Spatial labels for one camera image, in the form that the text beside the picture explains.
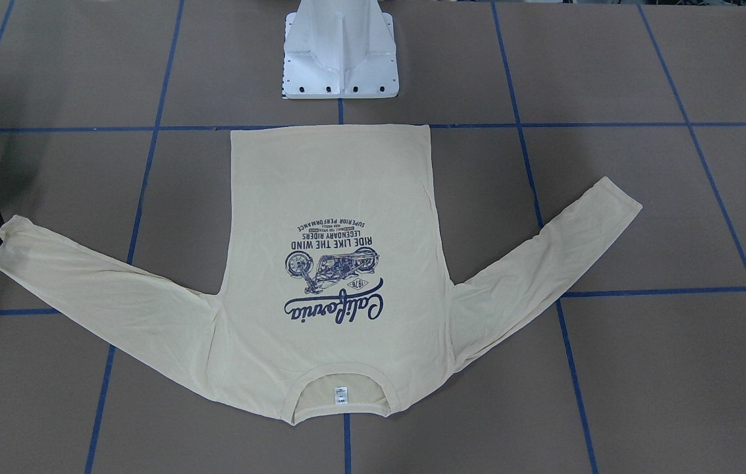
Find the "cream long-sleeve printed shirt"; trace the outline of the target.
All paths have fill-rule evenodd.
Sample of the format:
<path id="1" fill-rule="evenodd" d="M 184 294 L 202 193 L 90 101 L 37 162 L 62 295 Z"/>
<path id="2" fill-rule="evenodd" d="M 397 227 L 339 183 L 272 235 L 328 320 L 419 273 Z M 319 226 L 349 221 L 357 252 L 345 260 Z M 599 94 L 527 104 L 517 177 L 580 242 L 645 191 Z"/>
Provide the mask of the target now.
<path id="1" fill-rule="evenodd" d="M 556 302 L 641 212 L 602 177 L 454 284 L 428 126 L 233 131 L 230 150 L 216 294 L 20 215 L 0 228 L 0 271 L 199 396 L 291 425 L 421 401 Z"/>

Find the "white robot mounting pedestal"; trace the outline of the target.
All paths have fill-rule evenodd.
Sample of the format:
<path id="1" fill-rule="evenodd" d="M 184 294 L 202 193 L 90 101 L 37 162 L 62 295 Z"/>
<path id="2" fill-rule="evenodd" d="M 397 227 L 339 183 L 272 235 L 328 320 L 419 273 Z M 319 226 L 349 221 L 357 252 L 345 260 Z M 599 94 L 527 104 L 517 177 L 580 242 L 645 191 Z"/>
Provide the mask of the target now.
<path id="1" fill-rule="evenodd" d="M 302 1 L 284 21 L 285 99 L 388 99 L 400 92 L 393 18 L 378 1 Z"/>

